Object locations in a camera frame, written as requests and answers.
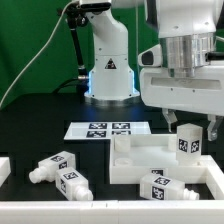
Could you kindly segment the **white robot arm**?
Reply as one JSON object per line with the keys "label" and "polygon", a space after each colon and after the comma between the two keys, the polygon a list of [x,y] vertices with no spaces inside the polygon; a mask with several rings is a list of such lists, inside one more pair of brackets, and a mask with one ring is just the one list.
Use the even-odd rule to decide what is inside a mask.
{"label": "white robot arm", "polygon": [[[94,66],[85,99],[108,104],[142,99],[160,108],[168,124],[176,111],[205,114],[208,139],[224,120],[224,53],[216,31],[224,0],[81,0],[93,29]],[[138,72],[129,67],[128,28],[112,11],[134,7]]]}

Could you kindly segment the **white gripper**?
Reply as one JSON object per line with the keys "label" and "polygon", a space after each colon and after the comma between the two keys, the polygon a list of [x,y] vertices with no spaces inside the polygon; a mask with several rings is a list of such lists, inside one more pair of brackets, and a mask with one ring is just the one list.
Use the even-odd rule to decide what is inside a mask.
{"label": "white gripper", "polygon": [[170,77],[162,67],[162,47],[155,45],[138,56],[140,92],[145,105],[163,108],[169,132],[177,122],[174,110],[212,114],[207,133],[214,141],[224,116],[224,52],[206,53],[205,59],[208,65],[197,68],[193,78]]}

